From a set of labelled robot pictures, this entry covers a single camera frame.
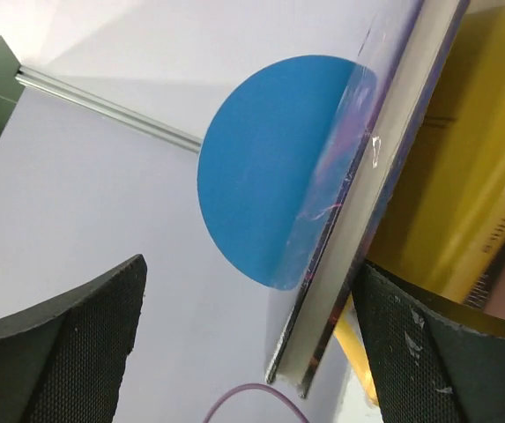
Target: yellow object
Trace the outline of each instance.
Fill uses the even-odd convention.
[[[372,404],[378,405],[374,378],[369,371],[369,362],[368,357],[366,356],[366,351],[364,350],[364,347],[352,325],[348,322],[347,314],[350,313],[352,309],[352,297],[350,297],[345,307],[345,311],[338,319],[337,325],[334,329],[334,335],[337,337],[338,343],[342,347],[342,351],[344,351],[346,358],[350,362],[350,365],[352,366],[356,377],[358,377],[362,388],[366,391],[368,399],[372,402]]]
[[[368,258],[463,302],[504,242],[505,6],[464,17]],[[335,334],[376,401],[345,315]]]

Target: purple cable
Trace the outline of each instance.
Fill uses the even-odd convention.
[[[211,409],[205,416],[203,423],[209,423],[215,412],[217,412],[217,410],[225,403],[225,401],[227,401],[233,395],[238,394],[239,392],[243,392],[244,390],[263,390],[264,392],[272,394],[274,397],[278,398],[282,403],[287,405],[291,409],[291,411],[297,416],[297,418],[300,420],[301,423],[308,423],[305,414],[303,414],[301,410],[297,408],[297,405],[295,405],[291,401],[291,399],[286,397],[278,390],[275,390],[271,386],[262,385],[261,383],[245,383],[244,385],[240,385],[237,386],[236,388],[232,388],[231,390],[229,390],[225,395],[219,398],[215,404],[213,404],[213,407],[211,407]]]

